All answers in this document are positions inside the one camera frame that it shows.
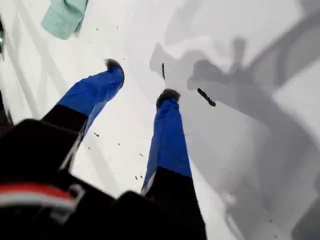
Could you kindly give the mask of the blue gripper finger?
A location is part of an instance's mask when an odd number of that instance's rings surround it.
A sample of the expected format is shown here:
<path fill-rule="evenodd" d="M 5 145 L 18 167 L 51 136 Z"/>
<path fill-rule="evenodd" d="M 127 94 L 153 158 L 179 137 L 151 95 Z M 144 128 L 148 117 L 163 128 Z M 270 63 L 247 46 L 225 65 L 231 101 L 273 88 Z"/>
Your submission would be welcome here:
<path fill-rule="evenodd" d="M 125 82 L 125 73 L 114 59 L 105 60 L 106 70 L 76 82 L 42 118 L 41 136 L 85 136 Z"/>
<path fill-rule="evenodd" d="M 207 239 L 198 204 L 182 116 L 180 94 L 165 89 L 156 101 L 149 157 L 141 194 L 166 217 L 169 234 L 186 240 Z"/>

